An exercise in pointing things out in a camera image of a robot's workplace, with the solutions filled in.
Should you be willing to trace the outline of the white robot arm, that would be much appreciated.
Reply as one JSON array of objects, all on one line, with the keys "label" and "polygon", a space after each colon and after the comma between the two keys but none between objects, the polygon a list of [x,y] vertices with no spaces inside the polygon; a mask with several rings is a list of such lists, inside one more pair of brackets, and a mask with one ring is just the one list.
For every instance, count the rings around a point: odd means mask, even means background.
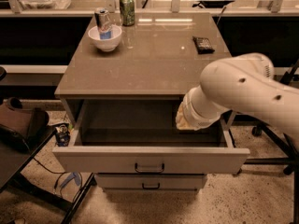
[{"label": "white robot arm", "polygon": [[201,72],[199,86],[186,93],[176,116],[180,130],[200,130],[233,110],[299,140],[299,90],[273,79],[266,56],[250,53],[217,60]]}]

